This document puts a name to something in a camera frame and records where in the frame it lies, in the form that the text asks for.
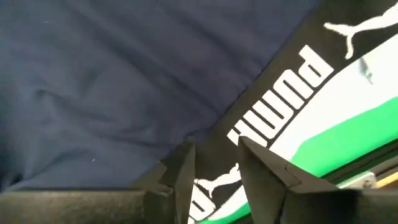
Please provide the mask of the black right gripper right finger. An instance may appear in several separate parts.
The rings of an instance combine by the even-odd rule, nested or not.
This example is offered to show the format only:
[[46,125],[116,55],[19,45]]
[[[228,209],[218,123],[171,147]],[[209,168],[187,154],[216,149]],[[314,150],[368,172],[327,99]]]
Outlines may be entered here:
[[398,224],[398,189],[340,189],[246,136],[238,162],[254,224]]

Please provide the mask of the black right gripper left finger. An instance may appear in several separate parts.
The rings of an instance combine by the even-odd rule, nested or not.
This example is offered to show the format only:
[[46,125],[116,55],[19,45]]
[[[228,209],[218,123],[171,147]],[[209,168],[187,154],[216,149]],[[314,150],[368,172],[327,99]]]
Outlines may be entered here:
[[0,195],[0,224],[185,224],[195,145],[185,141],[126,189],[15,190]]

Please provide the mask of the navy garment with white label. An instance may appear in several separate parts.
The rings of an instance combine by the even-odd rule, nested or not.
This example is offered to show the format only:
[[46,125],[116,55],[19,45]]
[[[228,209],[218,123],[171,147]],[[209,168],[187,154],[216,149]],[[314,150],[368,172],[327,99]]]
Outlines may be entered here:
[[185,224],[254,224],[208,146],[272,92],[398,96],[398,0],[0,0],[0,195],[126,189],[185,141]]

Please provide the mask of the green table mat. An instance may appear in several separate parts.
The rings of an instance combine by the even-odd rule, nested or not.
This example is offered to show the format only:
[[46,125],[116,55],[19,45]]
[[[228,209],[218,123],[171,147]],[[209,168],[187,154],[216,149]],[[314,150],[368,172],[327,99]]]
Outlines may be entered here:
[[398,96],[356,100],[316,95],[299,108],[272,92],[234,105],[221,122],[211,152],[221,141],[226,161],[240,136],[316,176],[323,176],[398,140]]

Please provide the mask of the small metal bracket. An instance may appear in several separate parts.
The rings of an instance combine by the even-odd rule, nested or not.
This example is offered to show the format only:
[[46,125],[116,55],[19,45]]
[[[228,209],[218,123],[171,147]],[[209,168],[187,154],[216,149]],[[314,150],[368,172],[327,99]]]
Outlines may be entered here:
[[336,185],[340,189],[376,189],[376,175],[371,171],[359,173]]

